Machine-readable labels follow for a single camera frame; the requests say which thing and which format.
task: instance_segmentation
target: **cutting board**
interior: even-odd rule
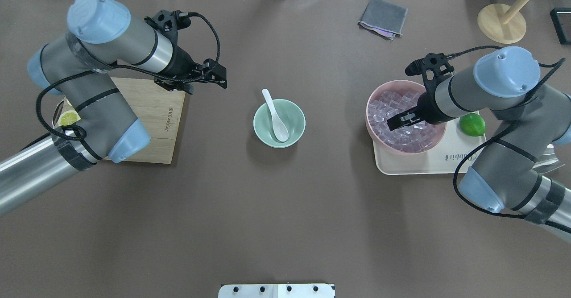
[[[166,91],[153,80],[112,80],[151,135],[151,143],[125,161],[170,164],[186,93]],[[72,109],[63,103],[61,113]]]

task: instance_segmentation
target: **green bowl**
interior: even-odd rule
[[[274,99],[273,104],[290,134],[289,139],[285,142],[277,140],[272,129],[272,116],[266,103],[263,103],[253,116],[253,130],[266,145],[273,148],[287,148],[302,137],[306,130],[306,117],[299,106],[287,99]]]

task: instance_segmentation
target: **light blue cap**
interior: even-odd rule
[[[42,47],[40,50],[37,51],[32,58],[28,61],[28,75],[30,78],[36,83],[37,86],[41,87],[41,89],[46,89],[51,84],[47,81],[46,75],[43,73],[43,69],[41,68],[41,52],[43,51]],[[52,88],[48,91],[48,93],[53,95],[61,95],[60,91],[55,88]]]
[[[151,142],[151,136],[140,119],[131,124],[121,136],[116,145],[109,152],[108,157],[115,163],[119,163],[131,155],[144,149]]]
[[[497,97],[518,97],[537,85],[539,63],[518,46],[508,46],[483,56],[474,66],[474,78],[486,92]]]
[[[567,97],[569,99],[571,99],[571,96],[569,96],[569,94],[567,93],[563,93],[565,95],[567,95]],[[563,135],[561,135],[561,137],[553,142],[551,142],[551,144],[553,145],[563,145],[563,144],[567,144],[571,142],[571,126],[569,126],[567,128],[567,131],[565,131],[565,133],[563,133]]]
[[[498,213],[505,207],[494,190],[471,166],[458,185],[458,189],[465,198],[489,212]]]
[[[116,39],[130,23],[129,9],[114,0],[75,0],[67,12],[67,28],[90,44]]]

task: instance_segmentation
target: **green lime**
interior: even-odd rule
[[[476,113],[469,113],[460,118],[460,129],[469,136],[482,136],[486,131],[486,122]]]

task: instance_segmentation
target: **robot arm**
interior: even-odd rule
[[[468,168],[459,192],[492,213],[507,207],[531,223],[571,228],[571,190],[532,169],[548,144],[571,141],[569,95],[538,85],[539,64],[520,47],[497,50],[454,76],[447,75],[453,71],[448,59],[428,54],[407,68],[408,75],[422,73],[426,93],[415,108],[389,119],[389,127],[440,124],[491,109],[502,125]]]
[[[41,48],[28,72],[42,94],[64,94],[81,120],[51,129],[51,136],[0,162],[0,216],[102,158],[121,162],[147,146],[149,134],[107,75],[119,67],[117,60],[154,75],[169,91],[192,93],[191,81],[226,88],[223,66],[197,64],[177,45],[177,31],[190,25],[191,16],[201,15],[160,11],[145,22],[114,0],[75,1],[69,31]]]

